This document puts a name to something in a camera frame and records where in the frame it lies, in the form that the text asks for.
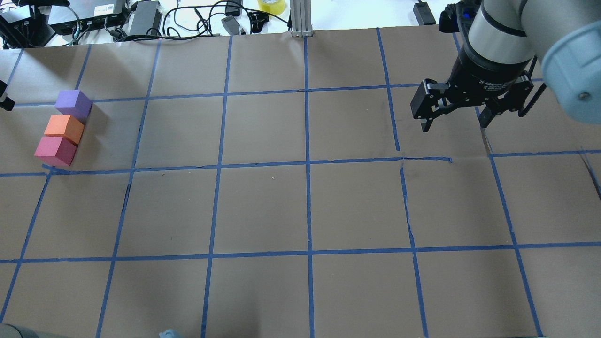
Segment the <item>blue tape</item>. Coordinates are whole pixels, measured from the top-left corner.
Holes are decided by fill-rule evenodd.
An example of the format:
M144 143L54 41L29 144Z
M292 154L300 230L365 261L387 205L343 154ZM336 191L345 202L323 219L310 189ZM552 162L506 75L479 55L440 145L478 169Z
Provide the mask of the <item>blue tape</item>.
M415 273L415 287L417 289L417 300L419 304L419 315L421 317L421 327L424 332L424 337L428 338L428 323L426 320L426 306L424 305L424 295L421 288L421 277L419 276L419 263L417 259L418 250L415 247L415 238L411 230L411 222L409 217L409 206L407 203L407 182L405 181L405 170L400 169L401 186L403 188L403 203L405 206L405 217L407 219L407 232L409 234L409 243L411 244L411 252L413 252L413 272Z
M92 51L93 45L88 45L88 51L85 53L84 64L81 66L81 72L79 72L79 77L77 79L77 84L75 85L75 90L79 89L79 85L81 85L81 79L84 78L85 66L88 64L88 59L90 58L90 52Z
M403 88L403 87L419 87L420 84L396 84L390 85L390 88Z
M221 164L224 154L224 138L225 138L225 117L227 113L227 97L228 87L230 85L230 66L231 66L231 45L233 42L232 36L228 43L227 63L225 66L225 85L224 85L224 103L221 112L221 134L219 135L219 156L217 163L217 176L215 179L215 195L213 196L213 217L211 219L211 235L209 240L209 257L207 260L207 274L204 282L204 301L203 301L203 320L201 322L200 336L205 338L207 335L207 318L209 315L209 292L211 288L211 274L213 271L213 251L215 249L215 229L217 225L217 210L219 203L219 186L221 184Z
M309 131L309 49L307 37L303 37L305 68L305 160L307 175L307 283L309 285L309 336L315 338L315 305L313 301L313 232L311 230L311 152Z
M380 45L380 55L382 56L382 65L384 67L384 78L386 79L386 93L388 94L388 109L390 110L390 119L392 121L392 134L394 136L394 146L399 152L401 149L398 145L397 121L394 117L394 106L392 104L392 93L390 90L390 78L388 77L388 66L386 65L386 54L384 53L384 44L380 28L376 28L377 42Z
M130 102L130 101L144 101L144 100L146 100L146 97L125 97L125 98L122 98L122 99L92 100L92 102L94 102L94 103L103 103L103 102Z
M46 173L5 173L0 174L0 177L22 177L22 176L45 176Z
M264 90L264 91L238 91L235 93L227 93L228 96L241 96L241 95L264 95L264 94L288 94L288 93L301 93L302 89L289 89L289 90Z
M0 312L0 323L4 321L4 315L6 314L8 302L10 301L10 297L13 293L14 284L17 281L17 275L19 275L19 270L21 269L21 264L22 264L23 258L25 258L25 251L27 250L27 245L29 244L31 232L34 230L34 225L35 225L35 221L37 219L37 214L40 211L40 206L41 206L42 201L44 200L44 195L46 193L46 190L48 189L48 184L50 183L51 177L52 177L52 172L50 172L46 175L46 182L44 183L44 187L41 190L40 198L38 199L38 202L35 205L34 213L31 217L31 221L29 222L29 227L27 228L27 235L25 236L25 241L23 242L23 247L21 248L21 254L19 256L19 261L17 262L17 266L14 269L13 278L10 281L10 286L8 287L6 299L4 300L4 305L2 306L2 312Z
M542 249L542 248L585 248L601 247L601 242L560 242L560 243L534 243L518 244L520 249ZM446 252L446 251L486 251L486 250L513 250L513 245L467 245L456 247L415 247L418 253ZM312 250L312 255L341 255L341 254L379 254L379 253L411 253L413 248L367 248L367 249L326 249ZM245 253L213 253L213 259L231 259L244 257L281 257L281 256L306 256L308 250L296 251L261 251ZM129 262L129 261L155 261L155 260L185 260L185 259L207 259L209 254L179 254L161 256L117 256L113 257L63 257L63 258L24 258L24 259L0 259L0 264L15 263L59 263L59 262Z
M17 72L17 66L19 65L19 62L21 61L21 57L23 56L23 51L25 51L25 50L21 49L21 51L19 52L19 56L17 57L17 61L14 62L13 70L10 72L10 75L8 76L8 80L6 80L7 86L10 86L10 83L13 81L14 74Z
M566 150L563 152L538 152L538 153L494 153L491 157L521 157L521 156L552 156L552 155L580 155L599 154L601 150Z
M166 96L151 96L151 100L171 100L171 99L193 99L196 97L221 97L223 93L215 94L188 94L188 95L166 95Z
M138 137L136 139L136 147L133 151L132 166L131 166L131 169L129 170L129 181L127 182L127 189L125 190L125 196L123 197L123 207L121 208L121 215L119 216L119 225L117 227L117 235L115 236L115 245L113 246L111 267L109 268L109 275L106 279L105 294L102 299L102 306L100 308L100 316L98 318L98 326L96 328L96 338L100 338L100 334L102 332L102 324L104 323L106 303L108 302L109 293L111 291L112 276L115 271L115 261L116 261L116 257L117 257L117 252L119 250L119 243L121 241L121 232L123 231L123 222L125 220L125 214L127 211L127 203L129 201L129 195L130 195L130 192L132 189L133 174L134 174L134 169L136 167L136 160L138 158L138 149L140 146L140 139L142 138L142 131L144 130L144 121L145 121L146 111L148 109L148 100L150 98L150 92L152 90L152 84L154 81L154 74L156 73L156 67L159 62L160 46L161 46L161 41L159 40L156 51L154 53L154 64L152 67L152 71L150 73L150 81L148 83L148 90L146 91L144 110L142 112L142 117L140 120L140 127L138 130Z
M461 47L459 46L459 39L457 39L457 33L453 33L453 40L455 40L455 48L457 48L457 53L461 51Z
M54 106L54 102L16 103L14 106L15 107Z
M505 200L505 194L503 193L503 187L501 186L501 179L499 178L499 173L496 169L494 157L490 156L489 159L490 159L490 165L492 166L493 174L495 176L496 187L499 191L499 196L501 197L501 204L503 205L503 211L505 212L505 219L507 220L507 227L509 229L509 234L511 236L511 242L513 244L513 248L516 253L517 264L520 269L520 274L522 275L522 282L524 285L524 290L526 292L526 297L528 299L528 305L530 306L530 312L532 313L534 327L536 328L536 332L537 332L538 336L542 337L543 331L540 328L540 322L538 321L538 315L536 313L536 308L534 306L534 300L532 299L532 293L530 292L530 285L528 284L528 278L526 277L526 270L525 270L523 262L522 262L522 255L520 254L520 249L517 244L516 234L513 230L513 224L511 223L511 217L509 215L509 208L507 207L507 201Z
M421 247L416 248L419 253L435 253L445 251L483 251L483 250L509 250L513 245L467 245L464 247Z
M520 249L601 247L601 242L518 244Z
M384 89L386 85L359 85L354 87L330 87L330 88L306 88L305 91L341 91L341 90L365 90L365 89Z

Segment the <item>foam cube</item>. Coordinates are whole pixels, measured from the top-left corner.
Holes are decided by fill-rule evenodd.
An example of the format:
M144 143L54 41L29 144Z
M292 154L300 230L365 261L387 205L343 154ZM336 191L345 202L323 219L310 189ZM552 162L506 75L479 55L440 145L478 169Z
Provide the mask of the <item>foam cube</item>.
M85 124L92 109L92 100L84 95L81 90L61 90L58 93L54 108L64 115L72 115Z
M77 146L83 132L84 125L72 115L52 115L44 135L64 137Z
M44 136L35 150L35 157L47 165L71 165L75 156L74 146L64 137Z

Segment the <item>black power adapter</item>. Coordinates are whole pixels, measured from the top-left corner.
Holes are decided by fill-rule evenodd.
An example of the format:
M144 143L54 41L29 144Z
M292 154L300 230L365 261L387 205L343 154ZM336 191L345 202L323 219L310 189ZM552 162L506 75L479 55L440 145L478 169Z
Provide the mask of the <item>black power adapter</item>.
M434 19L434 16L432 15L430 6L428 6L428 3L425 1L420 1L413 5L413 13L415 14L415 18L417 19L417 22L419 22L420 26L436 24L436 19Z
M160 12L158 1L136 2L135 15L129 28L129 35L158 35Z

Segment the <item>tape roll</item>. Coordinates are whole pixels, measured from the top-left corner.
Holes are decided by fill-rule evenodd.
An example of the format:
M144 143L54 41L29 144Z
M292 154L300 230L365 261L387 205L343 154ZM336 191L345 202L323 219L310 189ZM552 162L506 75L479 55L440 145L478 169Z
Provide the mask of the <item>tape roll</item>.
M280 15L286 9L286 3L284 0L257 0L259 3L259 9L271 13L273 15Z

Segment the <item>electronic device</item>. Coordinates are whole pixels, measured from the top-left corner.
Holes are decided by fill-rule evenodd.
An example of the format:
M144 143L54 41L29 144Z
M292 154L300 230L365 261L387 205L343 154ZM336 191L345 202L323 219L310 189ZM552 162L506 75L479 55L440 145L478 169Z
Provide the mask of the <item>electronic device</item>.
M231 16L240 16L240 11L242 10L240 6L242 5L242 0L230 0L227 2L225 6L225 15Z
M71 9L79 16L82 29L99 29L105 26L122 25L127 20L125 0L78 0L71 2ZM67 7L52 6L48 24L59 35L73 32L77 20Z
M430 6L425 1L420 1L413 5L413 13L420 26L436 24L436 19L434 19L434 16L432 15Z
M227 31L227 33L230 33L230 35L246 34L244 28L242 28L238 21L236 21L236 18L231 15L228 15L225 18L221 19L221 23L223 23L225 30Z
M463 0L446 7L438 28L464 44L449 79L423 80L411 100L423 132L460 107L486 105L482 128L508 110L523 117L546 86L572 119L601 124L601 1ZM545 83L525 105L537 57Z
M160 12L158 1L139 1L129 28L129 35L157 35Z
M19 5L32 5L32 6L69 6L70 3L67 0L13 0L13 3Z
M0 36L6 47L42 47L54 35L48 26L48 16L41 14L37 7L17 7L0 13L0 17Z

